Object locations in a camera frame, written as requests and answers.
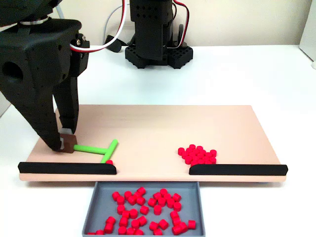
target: small red piece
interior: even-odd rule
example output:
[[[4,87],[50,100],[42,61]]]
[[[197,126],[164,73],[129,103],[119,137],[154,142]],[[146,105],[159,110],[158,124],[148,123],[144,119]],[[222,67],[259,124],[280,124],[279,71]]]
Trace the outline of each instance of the small red piece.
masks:
[[[216,158],[215,157],[211,157],[211,159],[209,159],[210,162],[212,162],[212,164],[216,164]]]
[[[126,217],[122,217],[119,221],[119,226],[125,226],[127,227],[128,226],[128,219]]]
[[[177,226],[177,225],[179,225],[180,223],[181,223],[180,217],[176,217],[176,218],[172,219],[172,224],[173,224],[174,226]]]
[[[173,205],[173,210],[175,211],[181,211],[181,203],[179,202],[175,202],[174,205]]]
[[[149,208],[147,206],[142,206],[139,212],[142,213],[143,215],[147,215],[149,212]]]
[[[164,197],[159,198],[158,199],[158,205],[166,206],[166,199]]]
[[[173,220],[174,218],[179,217],[179,214],[178,214],[178,212],[176,212],[176,211],[171,211],[171,212],[170,212],[170,217],[171,217],[171,219]]]
[[[179,226],[180,226],[180,228],[181,228],[181,233],[185,233],[185,232],[187,232],[188,231],[188,226],[187,226],[187,224],[186,223],[184,223],[184,222],[181,222],[180,224],[179,224]]]
[[[190,230],[195,230],[196,229],[196,221],[193,221],[193,220],[189,220],[188,221],[188,228],[190,229]]]
[[[158,199],[161,198],[162,196],[161,196],[161,193],[155,193],[155,194],[153,195],[153,197],[154,197],[154,199],[158,200]]]
[[[139,197],[136,202],[138,205],[142,206],[145,204],[146,200],[143,197]]]
[[[98,230],[95,232],[96,235],[104,235],[104,231],[103,230]]]
[[[119,235],[124,235],[124,234],[126,234],[126,231],[127,231],[126,227],[125,227],[125,226],[121,226],[121,227],[118,229],[118,234],[119,234]]]
[[[166,222],[166,220],[164,220],[164,219],[162,219],[161,221],[159,221],[158,224],[159,224],[160,228],[162,228],[163,230],[167,229],[168,226],[169,226],[168,222]]]
[[[197,158],[202,159],[203,157],[204,157],[203,154],[201,154],[201,153],[197,154]]]
[[[129,211],[123,211],[122,217],[129,218]]]
[[[158,223],[156,223],[156,222],[154,222],[154,221],[152,221],[152,222],[150,223],[150,225],[149,225],[149,229],[150,229],[151,231],[154,231],[154,230],[158,229],[158,227],[159,227]]]
[[[136,204],[136,197],[135,196],[130,196],[128,198],[128,203],[131,204],[132,206]]]
[[[209,152],[212,154],[213,157],[216,157],[216,155],[217,155],[217,151],[216,150],[210,150]]]
[[[134,235],[134,233],[135,233],[135,229],[133,229],[133,228],[128,228],[127,231],[126,231],[126,234],[129,235],[129,236]]]
[[[138,216],[138,211],[136,209],[131,209],[129,211],[129,217],[132,219],[136,219]]]
[[[182,156],[182,153],[184,152],[184,148],[183,147],[180,147],[178,149],[178,155]]]
[[[161,236],[161,235],[162,235],[161,229],[155,229],[155,230],[154,230],[154,235],[155,235],[155,236]]]
[[[140,193],[141,195],[144,195],[146,193],[146,189],[144,187],[140,187],[138,190],[137,190],[138,193]]]
[[[105,221],[105,224],[112,224],[114,225],[116,222],[115,218],[113,216],[109,216],[108,219]]]
[[[143,236],[144,232],[141,229],[138,229],[138,230],[135,231],[134,235],[136,235],[136,236]]]
[[[122,215],[124,211],[125,211],[125,206],[124,205],[118,205],[118,214]]]
[[[157,203],[157,200],[156,199],[153,199],[153,198],[150,198],[149,200],[148,200],[148,206],[155,206],[156,205],[156,203]]]
[[[174,226],[174,227],[172,227],[172,233],[173,233],[175,236],[181,234],[181,227],[180,227],[180,226]]]
[[[160,205],[154,206],[154,214],[159,216],[161,214],[162,207]]]
[[[174,201],[180,201],[181,200],[181,196],[178,195],[178,194],[174,194],[172,198],[173,198]]]
[[[122,197],[122,196],[119,196],[119,197],[117,198],[117,203],[118,203],[118,205],[124,205],[124,203],[125,203],[125,198]]]
[[[169,208],[173,208],[173,205],[174,205],[174,200],[172,198],[168,199],[167,200],[167,206]]]
[[[171,194],[165,194],[165,195],[163,195],[163,197],[164,197],[166,200],[168,200],[168,199],[171,198]]]
[[[124,198],[125,198],[126,201],[128,200],[128,198],[129,198],[130,196],[132,196],[132,192],[131,192],[131,191],[126,191],[126,192],[124,193]]]
[[[139,228],[139,220],[132,220],[132,227],[134,228],[134,229],[138,229]]]
[[[141,216],[140,218],[138,218],[138,221],[140,226],[144,226],[147,223],[147,219],[145,216]]]
[[[118,198],[119,196],[120,196],[120,195],[119,195],[118,192],[114,192],[114,193],[112,194],[112,197],[113,197],[113,200],[114,200],[114,201],[117,201],[117,198]]]
[[[192,162],[192,158],[191,157],[186,157],[185,163],[186,164],[191,164],[191,162]]]
[[[104,227],[104,233],[105,234],[112,234],[113,233],[113,225],[112,224],[106,224]]]

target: table surface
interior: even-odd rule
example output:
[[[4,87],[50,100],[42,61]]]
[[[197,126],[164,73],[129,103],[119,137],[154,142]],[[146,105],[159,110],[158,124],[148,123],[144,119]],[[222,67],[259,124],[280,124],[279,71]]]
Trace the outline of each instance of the table surface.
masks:
[[[279,160],[284,183],[201,183],[206,236],[312,233],[316,212],[316,70],[296,45],[194,47],[180,70],[136,69],[124,54],[90,55],[80,104],[251,105]],[[38,136],[10,108],[0,118],[3,236],[80,237],[93,182],[28,183],[17,165]]]

